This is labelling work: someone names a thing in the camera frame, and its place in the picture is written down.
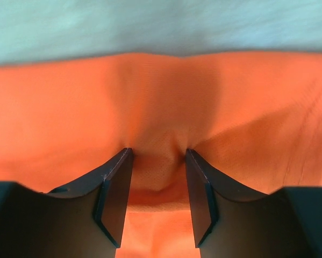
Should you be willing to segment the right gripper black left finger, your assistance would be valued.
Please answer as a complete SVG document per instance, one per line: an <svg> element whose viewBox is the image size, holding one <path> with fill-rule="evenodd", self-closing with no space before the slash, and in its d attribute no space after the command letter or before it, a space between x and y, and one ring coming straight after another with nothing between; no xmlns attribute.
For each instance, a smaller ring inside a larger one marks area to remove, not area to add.
<svg viewBox="0 0 322 258"><path fill-rule="evenodd" d="M133 152L125 148L48 193L0 181L0 257L114 257L132 167Z"/></svg>

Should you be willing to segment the orange t shirt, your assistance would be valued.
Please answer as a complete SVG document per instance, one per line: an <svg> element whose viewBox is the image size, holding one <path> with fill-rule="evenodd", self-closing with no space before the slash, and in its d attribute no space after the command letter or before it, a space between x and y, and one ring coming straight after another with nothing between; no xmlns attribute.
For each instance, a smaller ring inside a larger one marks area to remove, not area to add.
<svg viewBox="0 0 322 258"><path fill-rule="evenodd" d="M0 68L0 180L50 191L134 152L118 257L198 257L184 155L258 191L322 186L322 54L122 54Z"/></svg>

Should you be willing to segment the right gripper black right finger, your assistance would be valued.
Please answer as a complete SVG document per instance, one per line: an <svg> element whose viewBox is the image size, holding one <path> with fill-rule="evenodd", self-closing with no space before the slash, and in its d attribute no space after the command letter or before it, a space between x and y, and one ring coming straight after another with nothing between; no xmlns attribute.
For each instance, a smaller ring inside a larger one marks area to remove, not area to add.
<svg viewBox="0 0 322 258"><path fill-rule="evenodd" d="M322 257L322 187L256 191L185 154L195 246L201 257Z"/></svg>

